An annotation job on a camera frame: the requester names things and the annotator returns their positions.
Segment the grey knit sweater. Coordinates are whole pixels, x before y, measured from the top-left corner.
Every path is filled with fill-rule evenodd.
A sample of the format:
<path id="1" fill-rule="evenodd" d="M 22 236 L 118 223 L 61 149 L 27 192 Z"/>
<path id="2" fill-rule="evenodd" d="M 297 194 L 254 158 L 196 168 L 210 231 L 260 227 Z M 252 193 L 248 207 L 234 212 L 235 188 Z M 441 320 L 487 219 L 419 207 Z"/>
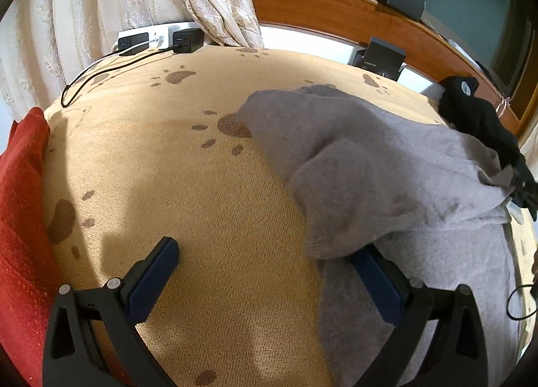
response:
<path id="1" fill-rule="evenodd" d="M 515 282 L 512 173 L 495 152 L 323 85 L 260 90 L 237 116 L 305 216 L 305 254 L 322 279 L 318 334 L 337 385 L 355 383 L 391 333 L 347 261 L 368 244 L 430 287 L 468 285 L 489 383 L 507 378 L 519 342 L 505 312 Z"/>

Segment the red knit garment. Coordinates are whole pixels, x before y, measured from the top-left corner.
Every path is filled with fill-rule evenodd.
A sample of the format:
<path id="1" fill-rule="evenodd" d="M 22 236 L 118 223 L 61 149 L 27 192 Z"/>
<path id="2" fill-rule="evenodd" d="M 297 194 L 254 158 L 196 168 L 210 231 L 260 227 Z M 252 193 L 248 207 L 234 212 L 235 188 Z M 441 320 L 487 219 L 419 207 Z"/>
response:
<path id="1" fill-rule="evenodd" d="M 61 274 L 93 283 L 133 252 L 84 229 L 76 212 L 97 191 L 110 116 L 89 104 L 32 108 L 1 155 L 1 346 L 32 386 L 42 385 L 46 327 Z"/>

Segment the black knit garment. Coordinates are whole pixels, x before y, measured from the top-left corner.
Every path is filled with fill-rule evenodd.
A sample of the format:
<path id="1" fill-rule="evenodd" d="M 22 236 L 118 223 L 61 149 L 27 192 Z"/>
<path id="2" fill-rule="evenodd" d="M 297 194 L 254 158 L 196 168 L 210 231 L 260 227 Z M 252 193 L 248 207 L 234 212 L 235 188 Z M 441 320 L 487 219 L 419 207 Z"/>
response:
<path id="1" fill-rule="evenodd" d="M 526 208 L 537 221 L 537 182 L 520 152 L 515 135 L 502 125 L 490 102 L 475 96 L 479 82 L 473 77 L 451 76 L 440 83 L 444 92 L 438 113 L 459 132 L 478 139 L 498 154 L 501 167 L 511 166 L 516 175 L 512 201 Z"/>

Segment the pink ribbon loop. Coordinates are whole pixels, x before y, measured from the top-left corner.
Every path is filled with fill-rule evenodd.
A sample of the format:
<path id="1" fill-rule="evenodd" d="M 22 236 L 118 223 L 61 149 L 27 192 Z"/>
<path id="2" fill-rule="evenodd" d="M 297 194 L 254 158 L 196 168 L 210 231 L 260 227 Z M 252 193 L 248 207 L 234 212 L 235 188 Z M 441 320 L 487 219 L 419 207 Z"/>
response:
<path id="1" fill-rule="evenodd" d="M 505 111 L 507 111 L 510 105 L 511 105 L 511 97 L 502 97 L 501 101 L 495 108 L 495 114 L 498 119 L 502 118 L 502 116 L 505 114 Z"/>

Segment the black power adapter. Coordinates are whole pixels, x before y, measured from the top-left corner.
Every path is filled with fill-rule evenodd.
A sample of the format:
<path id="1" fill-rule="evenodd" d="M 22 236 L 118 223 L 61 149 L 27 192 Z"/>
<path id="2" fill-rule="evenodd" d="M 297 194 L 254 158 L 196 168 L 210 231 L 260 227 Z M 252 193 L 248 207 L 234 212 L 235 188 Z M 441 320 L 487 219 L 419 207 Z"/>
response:
<path id="1" fill-rule="evenodd" d="M 200 29 L 178 30 L 172 33 L 172 51 L 174 53 L 192 53 L 204 44 L 204 33 Z"/>
<path id="2" fill-rule="evenodd" d="M 142 32 L 118 39 L 118 52 L 121 56 L 135 55 L 150 46 L 149 33 Z"/>

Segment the black box behind bed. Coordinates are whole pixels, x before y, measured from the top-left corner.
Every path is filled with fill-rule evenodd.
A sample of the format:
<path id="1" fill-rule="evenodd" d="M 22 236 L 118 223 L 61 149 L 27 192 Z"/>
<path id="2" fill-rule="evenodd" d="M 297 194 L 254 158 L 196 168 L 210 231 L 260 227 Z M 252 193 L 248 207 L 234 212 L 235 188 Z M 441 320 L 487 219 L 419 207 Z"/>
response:
<path id="1" fill-rule="evenodd" d="M 350 64 L 390 80 L 397 80 L 406 58 L 407 53 L 403 48 L 371 37 L 369 45 L 358 49 Z"/>

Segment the white power strip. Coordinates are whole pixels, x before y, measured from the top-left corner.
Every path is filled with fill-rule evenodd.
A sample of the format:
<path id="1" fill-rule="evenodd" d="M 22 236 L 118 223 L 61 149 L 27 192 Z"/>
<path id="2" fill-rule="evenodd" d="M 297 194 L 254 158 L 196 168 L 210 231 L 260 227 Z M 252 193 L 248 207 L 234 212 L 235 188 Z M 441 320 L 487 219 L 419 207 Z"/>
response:
<path id="1" fill-rule="evenodd" d="M 180 30 L 200 30 L 201 27 L 194 21 L 165 23 L 152 25 L 144 28 L 123 30 L 119 32 L 114 48 L 123 51 L 131 48 L 128 54 L 132 54 L 134 46 L 138 45 L 137 51 L 145 48 L 164 49 L 172 43 L 172 35 Z"/>

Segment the left cream curtain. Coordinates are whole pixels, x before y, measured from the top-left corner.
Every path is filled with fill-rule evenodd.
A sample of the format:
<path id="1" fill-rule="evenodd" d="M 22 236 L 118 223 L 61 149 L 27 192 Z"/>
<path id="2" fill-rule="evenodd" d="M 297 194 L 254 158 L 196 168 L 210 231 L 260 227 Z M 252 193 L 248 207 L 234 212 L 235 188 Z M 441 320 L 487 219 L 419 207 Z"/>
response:
<path id="1" fill-rule="evenodd" d="M 252 0 L 13 0 L 1 18 L 1 101 L 46 108 L 123 30 L 194 21 L 221 45 L 261 47 Z"/>

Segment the wooden window sill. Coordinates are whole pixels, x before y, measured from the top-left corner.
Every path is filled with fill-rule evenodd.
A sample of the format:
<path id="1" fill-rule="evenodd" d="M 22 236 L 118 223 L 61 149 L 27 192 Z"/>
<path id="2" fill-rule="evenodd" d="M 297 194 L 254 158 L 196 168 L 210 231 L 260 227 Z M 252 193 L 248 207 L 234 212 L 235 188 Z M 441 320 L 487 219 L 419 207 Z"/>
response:
<path id="1" fill-rule="evenodd" d="M 473 76 L 476 95 L 496 106 L 502 94 L 485 74 L 425 25 L 375 0 L 253 0 L 258 21 L 333 36 L 356 44 L 372 37 L 405 50 L 407 64 L 431 80 Z"/>

